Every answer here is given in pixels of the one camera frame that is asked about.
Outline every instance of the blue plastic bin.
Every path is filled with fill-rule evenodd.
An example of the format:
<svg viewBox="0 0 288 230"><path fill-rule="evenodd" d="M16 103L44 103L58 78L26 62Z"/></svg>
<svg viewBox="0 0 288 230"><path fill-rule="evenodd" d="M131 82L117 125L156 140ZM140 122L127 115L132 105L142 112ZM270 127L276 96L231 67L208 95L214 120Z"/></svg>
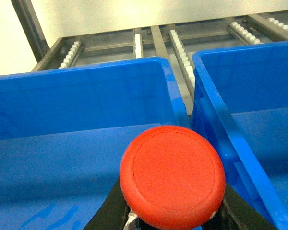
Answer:
<svg viewBox="0 0 288 230"><path fill-rule="evenodd" d="M0 76L0 229L80 230L129 143L190 127L162 58Z"/></svg>
<svg viewBox="0 0 288 230"><path fill-rule="evenodd" d="M201 51L192 128L219 153L227 182L288 230L288 42Z"/></svg>

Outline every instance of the white wall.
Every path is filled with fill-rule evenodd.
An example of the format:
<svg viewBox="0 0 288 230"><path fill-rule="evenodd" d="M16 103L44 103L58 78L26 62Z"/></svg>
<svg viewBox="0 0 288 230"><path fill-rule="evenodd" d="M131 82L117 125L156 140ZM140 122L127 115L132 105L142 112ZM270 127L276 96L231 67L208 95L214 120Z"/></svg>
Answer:
<svg viewBox="0 0 288 230"><path fill-rule="evenodd" d="M15 10L0 0L0 75L29 72L36 65Z"/></svg>

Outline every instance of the metal bar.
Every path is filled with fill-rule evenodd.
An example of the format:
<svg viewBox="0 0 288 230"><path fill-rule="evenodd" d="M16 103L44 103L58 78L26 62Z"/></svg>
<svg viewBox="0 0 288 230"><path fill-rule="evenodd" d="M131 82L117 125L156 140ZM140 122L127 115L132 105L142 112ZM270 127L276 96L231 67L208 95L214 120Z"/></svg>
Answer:
<svg viewBox="0 0 288 230"><path fill-rule="evenodd" d="M260 44L260 40L252 35L248 30L244 29L237 22L228 25L228 32L235 38L241 40L246 45Z"/></svg>
<svg viewBox="0 0 288 230"><path fill-rule="evenodd" d="M64 39L61 37L53 44L51 49L46 53L46 55L41 59L41 61L37 63L37 65L33 68L32 72L50 69L49 67L53 65L54 60L57 59L59 56L62 56L61 50L64 46L65 42Z"/></svg>
<svg viewBox="0 0 288 230"><path fill-rule="evenodd" d="M193 73L194 63L185 52L183 43L180 41L176 30L169 32L169 37L174 47L174 53L181 69L183 78L186 82L189 94L194 101L194 87L195 87L195 75Z"/></svg>
<svg viewBox="0 0 288 230"><path fill-rule="evenodd" d="M75 66L78 56L82 51L83 51L83 43L80 41L74 42L68 54L66 55L65 59L61 63L59 69Z"/></svg>
<svg viewBox="0 0 288 230"><path fill-rule="evenodd" d="M288 31L280 28L278 25L269 22L257 14L247 15L243 22L246 23L248 28L251 27L257 30L258 32L268 37L271 41L288 41Z"/></svg>
<svg viewBox="0 0 288 230"><path fill-rule="evenodd" d="M11 0L35 59L39 62L49 50L49 46L39 24L30 0Z"/></svg>
<svg viewBox="0 0 288 230"><path fill-rule="evenodd" d="M157 57L163 57L169 60L168 58L168 52L165 47L164 41L162 34L160 32L160 28L158 25L151 26L151 31L152 31L152 36L153 36L153 41L154 41L154 46L155 46L155 51L156 51L156 56Z"/></svg>
<svg viewBox="0 0 288 230"><path fill-rule="evenodd" d="M135 59L143 58L142 35L135 34L133 36L133 57Z"/></svg>
<svg viewBox="0 0 288 230"><path fill-rule="evenodd" d="M213 33L205 33L205 34L194 34L194 35L185 35L180 36L180 40L184 42L184 44L196 44L202 42L217 42L230 39L230 35L228 32L213 32ZM167 46L170 42L169 38L163 38L163 42ZM142 40L142 46L148 48L150 45L154 43L153 40ZM85 46L84 52L81 54L82 57L89 57L92 55L110 55L116 53L124 53L130 52L134 48L134 42L127 43L119 43L112 44L107 46Z"/></svg>

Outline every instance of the red cap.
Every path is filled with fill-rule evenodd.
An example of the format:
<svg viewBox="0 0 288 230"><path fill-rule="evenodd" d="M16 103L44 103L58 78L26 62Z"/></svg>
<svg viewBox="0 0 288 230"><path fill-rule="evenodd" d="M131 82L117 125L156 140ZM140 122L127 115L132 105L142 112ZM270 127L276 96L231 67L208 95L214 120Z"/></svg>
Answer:
<svg viewBox="0 0 288 230"><path fill-rule="evenodd" d="M189 230L220 207L225 174L216 150L202 136L179 126L159 126L126 149L120 185L130 208L146 223Z"/></svg>

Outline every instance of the metal rail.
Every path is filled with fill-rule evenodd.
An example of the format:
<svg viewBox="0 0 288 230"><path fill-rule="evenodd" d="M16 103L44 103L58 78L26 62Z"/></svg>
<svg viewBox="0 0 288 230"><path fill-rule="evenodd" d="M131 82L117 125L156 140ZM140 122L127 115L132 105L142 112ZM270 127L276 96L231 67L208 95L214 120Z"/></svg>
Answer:
<svg viewBox="0 0 288 230"><path fill-rule="evenodd" d="M48 52L49 46L42 27L30 0L11 0L24 33L28 39L34 57L39 62Z"/></svg>
<svg viewBox="0 0 288 230"><path fill-rule="evenodd" d="M253 28L263 35L267 36L271 41L288 41L288 31L280 28L278 25L269 22L265 18L251 14L244 18L243 22L247 28Z"/></svg>

